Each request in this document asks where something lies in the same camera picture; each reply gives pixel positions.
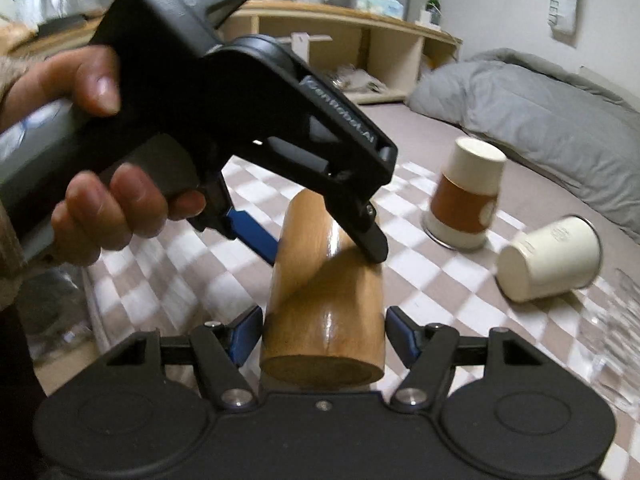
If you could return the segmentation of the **person's left hand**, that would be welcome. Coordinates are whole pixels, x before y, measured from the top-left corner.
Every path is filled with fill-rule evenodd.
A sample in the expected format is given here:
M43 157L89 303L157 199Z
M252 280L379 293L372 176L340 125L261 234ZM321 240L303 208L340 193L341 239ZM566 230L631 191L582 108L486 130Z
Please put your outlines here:
M120 110L118 59L109 47L89 46L52 58L2 58L1 128L8 130L41 107L69 98L96 118ZM206 205L198 191L168 200L140 167L123 162L116 145L102 141L104 154L88 136L100 127L82 127L74 142L75 167L65 171L65 194L53 208L52 255L60 263L90 266L102 250L126 247L133 236L151 238L169 220L200 214Z

